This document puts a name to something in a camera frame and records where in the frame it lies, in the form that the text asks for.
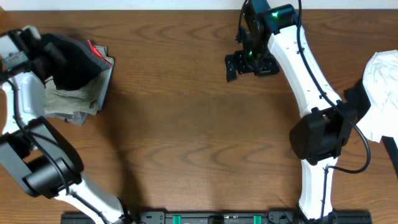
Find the black leggings red waistband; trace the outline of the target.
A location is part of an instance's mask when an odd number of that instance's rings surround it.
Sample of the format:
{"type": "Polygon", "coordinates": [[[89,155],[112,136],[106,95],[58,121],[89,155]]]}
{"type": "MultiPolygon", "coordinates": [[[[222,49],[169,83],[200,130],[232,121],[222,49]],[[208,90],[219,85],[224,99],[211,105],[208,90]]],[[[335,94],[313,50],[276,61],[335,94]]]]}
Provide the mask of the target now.
{"type": "Polygon", "coordinates": [[[58,90],[79,90],[109,68],[107,62],[87,40],[79,42],[61,34],[47,33],[41,38],[46,51],[55,48],[60,55],[54,55],[60,65],[51,73],[58,90]]]}

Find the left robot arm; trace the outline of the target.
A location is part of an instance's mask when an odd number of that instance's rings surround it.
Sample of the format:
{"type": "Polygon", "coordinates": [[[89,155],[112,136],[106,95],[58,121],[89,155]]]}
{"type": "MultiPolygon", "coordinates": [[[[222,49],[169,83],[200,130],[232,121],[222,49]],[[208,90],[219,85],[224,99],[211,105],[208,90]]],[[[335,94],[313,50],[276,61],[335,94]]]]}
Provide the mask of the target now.
{"type": "Polygon", "coordinates": [[[56,199],[95,223],[132,223],[121,200],[100,189],[84,171],[76,149],[44,116],[45,85],[77,90],[109,69],[90,45],[41,40],[31,44],[1,39],[1,87],[7,120],[1,136],[1,164],[33,197],[56,199]]]}

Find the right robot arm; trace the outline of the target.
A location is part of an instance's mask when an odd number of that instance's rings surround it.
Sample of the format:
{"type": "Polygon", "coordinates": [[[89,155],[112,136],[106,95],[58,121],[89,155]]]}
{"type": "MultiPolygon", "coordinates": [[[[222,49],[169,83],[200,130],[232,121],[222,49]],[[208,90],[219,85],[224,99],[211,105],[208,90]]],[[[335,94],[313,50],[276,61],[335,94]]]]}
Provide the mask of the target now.
{"type": "Polygon", "coordinates": [[[302,10],[270,7],[267,1],[244,1],[236,42],[242,50],[225,57],[226,79],[253,73],[283,72],[297,101],[299,122],[289,141],[302,166],[298,201],[300,222],[338,223],[331,204],[333,173],[348,142],[356,110],[330,86],[315,60],[302,25],[302,10]]]}

